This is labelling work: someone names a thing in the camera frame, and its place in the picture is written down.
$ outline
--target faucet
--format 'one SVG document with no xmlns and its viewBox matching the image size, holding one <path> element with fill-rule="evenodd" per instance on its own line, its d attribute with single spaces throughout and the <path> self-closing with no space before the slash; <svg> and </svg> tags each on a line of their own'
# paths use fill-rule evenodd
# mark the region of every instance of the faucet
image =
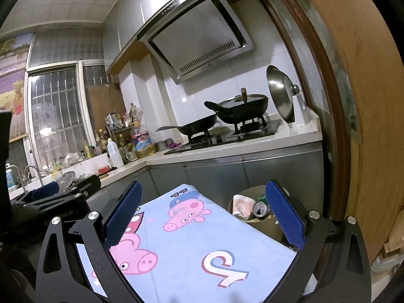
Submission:
<svg viewBox="0 0 404 303">
<path fill-rule="evenodd" d="M 27 170 L 27 169 L 28 169 L 28 174 L 29 174 L 29 173 L 31 173 L 31 171 L 30 171 L 30 167 L 32 167 L 34 170 L 36 170 L 36 171 L 37 171 L 39 181 L 41 182 L 41 187 L 43 187 L 43 186 L 44 186 L 44 183 L 42 182 L 42 177 L 41 177 L 41 174 L 39 173 L 39 169 L 38 169 L 38 168 L 37 168 L 35 165 L 27 165 L 27 166 L 24 168 L 23 175 L 25 176 L 25 174 L 26 174 L 26 170 Z"/>
<path fill-rule="evenodd" d="M 17 170 L 18 176 L 20 177 L 21 186 L 23 187 L 23 190 L 24 190 L 24 194 L 27 195 L 27 189 L 25 189 L 25 186 L 23 183 L 23 177 L 21 176 L 20 170 L 15 165 L 10 165 L 10 166 L 6 167 L 6 170 L 10 170 L 11 168 L 15 168 Z"/>
</svg>

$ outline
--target range hood vent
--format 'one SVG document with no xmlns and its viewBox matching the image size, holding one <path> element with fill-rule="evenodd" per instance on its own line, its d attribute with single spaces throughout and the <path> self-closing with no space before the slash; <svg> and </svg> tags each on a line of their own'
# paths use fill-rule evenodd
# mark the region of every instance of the range hood vent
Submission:
<svg viewBox="0 0 404 303">
<path fill-rule="evenodd" d="M 254 48 L 227 0 L 175 0 L 137 38 L 177 84 Z"/>
</svg>

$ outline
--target black wok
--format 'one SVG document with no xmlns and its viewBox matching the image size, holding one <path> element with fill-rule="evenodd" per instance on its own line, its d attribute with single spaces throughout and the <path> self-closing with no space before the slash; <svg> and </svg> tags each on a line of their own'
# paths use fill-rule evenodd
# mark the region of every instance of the black wok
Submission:
<svg viewBox="0 0 404 303">
<path fill-rule="evenodd" d="M 217 115 L 213 114 L 208 117 L 204 117 L 201 119 L 198 119 L 195 122 L 189 123 L 187 125 L 183 126 L 162 126 L 158 128 L 156 131 L 162 131 L 162 130 L 169 130 L 169 129 L 178 129 L 179 132 L 186 136 L 193 136 L 194 134 L 200 133 L 200 132 L 206 132 L 210 128 L 212 128 L 217 121 Z"/>
<path fill-rule="evenodd" d="M 249 94 L 220 102 L 205 101 L 205 106 L 213 110 L 217 117 L 228 124 L 238 124 L 262 116 L 268 108 L 268 97 L 263 94 Z"/>
</svg>

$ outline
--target pink cartoon pig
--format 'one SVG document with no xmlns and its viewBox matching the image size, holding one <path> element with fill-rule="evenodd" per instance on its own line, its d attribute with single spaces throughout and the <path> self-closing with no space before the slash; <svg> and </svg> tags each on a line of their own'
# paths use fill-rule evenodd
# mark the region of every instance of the pink cartoon pig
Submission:
<svg viewBox="0 0 404 303">
<path fill-rule="evenodd" d="M 168 215 L 171 219 L 165 223 L 163 229 L 167 232 L 171 232 L 185 226 L 192 220 L 195 222 L 203 222 L 205 218 L 201 215 L 210 213 L 212 213 L 211 210 L 204 210 L 204 204 L 201 200 L 196 198 L 184 200 L 168 211 Z"/>
<path fill-rule="evenodd" d="M 110 248 L 110 253 L 123 274 L 143 274 L 156 266 L 157 254 L 149 250 L 139 249 L 139 245 L 140 237 L 137 234 L 126 233 L 118 245 Z"/>
</svg>

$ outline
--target silver bolt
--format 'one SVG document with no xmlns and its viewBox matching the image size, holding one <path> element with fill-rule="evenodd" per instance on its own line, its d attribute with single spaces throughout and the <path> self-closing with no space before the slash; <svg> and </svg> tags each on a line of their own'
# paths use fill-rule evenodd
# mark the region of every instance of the silver bolt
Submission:
<svg viewBox="0 0 404 303">
<path fill-rule="evenodd" d="M 97 211 L 90 212 L 90 214 L 88 214 L 88 218 L 90 220 L 95 220 L 96 218 L 98 218 L 98 216 L 99 216 L 99 213 Z"/>
<path fill-rule="evenodd" d="M 317 211 L 314 211 L 314 210 L 310 211 L 309 215 L 310 215 L 311 218 L 314 218 L 314 219 L 320 218 L 320 213 L 317 212 Z"/>
<path fill-rule="evenodd" d="M 55 216 L 53 219 L 52 219 L 52 224 L 58 224 L 60 222 L 60 218 L 58 217 L 58 216 Z"/>
<path fill-rule="evenodd" d="M 350 224 L 355 224 L 356 223 L 356 218 L 354 218 L 353 216 L 348 216 L 348 222 Z"/>
</svg>

